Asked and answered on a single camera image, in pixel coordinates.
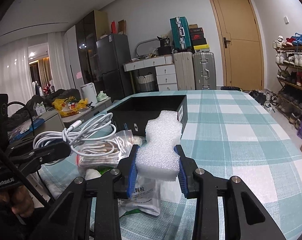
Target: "door frame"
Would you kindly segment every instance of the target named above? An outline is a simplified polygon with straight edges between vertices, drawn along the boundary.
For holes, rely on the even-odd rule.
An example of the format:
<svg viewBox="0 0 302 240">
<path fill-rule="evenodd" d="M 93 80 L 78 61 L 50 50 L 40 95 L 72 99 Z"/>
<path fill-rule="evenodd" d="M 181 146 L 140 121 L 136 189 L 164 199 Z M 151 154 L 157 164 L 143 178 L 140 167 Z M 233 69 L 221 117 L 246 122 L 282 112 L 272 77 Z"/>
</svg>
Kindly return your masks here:
<svg viewBox="0 0 302 240">
<path fill-rule="evenodd" d="M 258 19 L 257 19 L 257 16 L 256 16 L 255 9 L 252 6 L 251 0 L 248 0 L 248 1 L 250 3 L 253 15 L 255 17 L 257 30 L 258 30 L 258 36 L 259 36 L 259 42 L 260 42 L 260 52 L 261 52 L 261 63 L 262 63 L 262 66 L 261 66 L 261 69 L 262 69 L 262 71 L 261 71 L 261 80 L 262 80 L 262 90 L 263 90 L 264 89 L 264 51 L 263 51 L 263 48 L 262 48 L 261 33 L 260 33 L 260 28 L 259 28 Z M 210 0 L 210 3 L 211 3 L 211 6 L 212 6 L 215 22 L 217 24 L 219 41 L 220 41 L 220 49 L 221 49 L 221 56 L 222 56 L 223 85 L 227 86 L 226 56 L 225 56 L 225 53 L 224 53 L 224 44 L 223 44 L 222 32 L 221 32 L 221 28 L 220 28 L 220 23 L 219 23 L 219 19 L 218 19 L 217 10 L 215 8 L 213 0 Z"/>
</svg>

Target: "human hand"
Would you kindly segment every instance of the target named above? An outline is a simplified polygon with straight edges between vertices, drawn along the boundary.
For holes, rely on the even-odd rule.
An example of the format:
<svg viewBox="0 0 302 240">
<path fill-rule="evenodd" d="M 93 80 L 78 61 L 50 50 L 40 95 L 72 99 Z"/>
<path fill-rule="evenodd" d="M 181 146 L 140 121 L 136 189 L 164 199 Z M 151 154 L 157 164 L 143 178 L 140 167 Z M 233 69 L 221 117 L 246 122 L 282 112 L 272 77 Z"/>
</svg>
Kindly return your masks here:
<svg viewBox="0 0 302 240">
<path fill-rule="evenodd" d="M 12 203 L 12 212 L 21 217 L 30 217 L 34 211 L 34 203 L 25 186 L 19 186 L 12 196 L 7 191 L 0 192 L 0 202 Z"/>
</svg>

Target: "white foam piece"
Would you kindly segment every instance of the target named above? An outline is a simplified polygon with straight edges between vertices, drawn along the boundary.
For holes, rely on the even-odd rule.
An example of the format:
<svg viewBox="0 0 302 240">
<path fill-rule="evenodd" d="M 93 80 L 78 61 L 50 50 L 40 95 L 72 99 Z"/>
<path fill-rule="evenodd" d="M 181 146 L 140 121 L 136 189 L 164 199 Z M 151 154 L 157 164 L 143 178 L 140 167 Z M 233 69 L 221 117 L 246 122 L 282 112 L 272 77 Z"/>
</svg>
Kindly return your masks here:
<svg viewBox="0 0 302 240">
<path fill-rule="evenodd" d="M 179 173 L 180 156 L 173 150 L 180 144 L 182 124 L 175 111 L 161 111 L 158 118 L 149 120 L 145 135 L 147 144 L 138 149 L 136 167 L 140 176 L 175 181 Z"/>
</svg>

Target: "drawer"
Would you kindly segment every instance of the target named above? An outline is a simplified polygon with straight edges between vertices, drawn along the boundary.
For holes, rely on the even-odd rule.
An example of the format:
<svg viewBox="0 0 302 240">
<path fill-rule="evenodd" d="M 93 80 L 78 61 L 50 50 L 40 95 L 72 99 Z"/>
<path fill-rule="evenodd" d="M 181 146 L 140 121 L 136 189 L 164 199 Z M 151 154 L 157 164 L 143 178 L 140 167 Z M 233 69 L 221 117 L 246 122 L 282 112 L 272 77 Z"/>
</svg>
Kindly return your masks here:
<svg viewBox="0 0 302 240">
<path fill-rule="evenodd" d="M 144 67 L 165 65 L 165 57 L 153 57 L 153 58 L 145 59 L 143 62 L 144 62 Z"/>
<path fill-rule="evenodd" d="M 131 71 L 139 68 L 144 68 L 143 60 L 124 64 L 124 71 Z"/>
<path fill-rule="evenodd" d="M 175 74 L 175 66 L 174 65 L 159 66 L 159 67 L 155 67 L 155 71 L 157 76 Z"/>
<path fill-rule="evenodd" d="M 158 80 L 158 85 L 172 84 L 177 82 L 177 77 L 175 74 L 156 76 L 156 79 Z"/>
<path fill-rule="evenodd" d="M 167 85 L 159 85 L 159 91 L 177 91 L 178 85 L 177 84 L 167 84 Z"/>
<path fill-rule="evenodd" d="M 165 63 L 172 64 L 172 56 L 165 56 Z"/>
</svg>

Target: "teal and white tablecloth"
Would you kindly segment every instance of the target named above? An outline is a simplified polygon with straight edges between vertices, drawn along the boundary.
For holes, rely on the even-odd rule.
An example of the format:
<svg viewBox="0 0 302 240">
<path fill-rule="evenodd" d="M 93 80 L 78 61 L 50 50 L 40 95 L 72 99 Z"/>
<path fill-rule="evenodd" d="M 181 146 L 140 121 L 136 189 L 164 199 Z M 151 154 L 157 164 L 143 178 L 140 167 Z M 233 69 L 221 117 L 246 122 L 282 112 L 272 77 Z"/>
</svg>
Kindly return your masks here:
<svg viewBox="0 0 302 240">
<path fill-rule="evenodd" d="M 253 98 L 238 91 L 166 91 L 133 96 L 172 94 L 187 95 L 188 122 L 181 140 L 185 155 L 214 176 L 241 177 L 286 239 L 297 239 L 302 232 L 302 153 L 281 126 Z M 74 155 L 41 169 L 55 195 L 78 174 Z M 120 218 L 123 239 L 192 238 L 196 200 L 184 198 L 178 181 L 163 182 L 161 199 L 158 217 L 138 213 Z M 224 239 L 221 199 L 219 207 L 220 239 Z"/>
</svg>

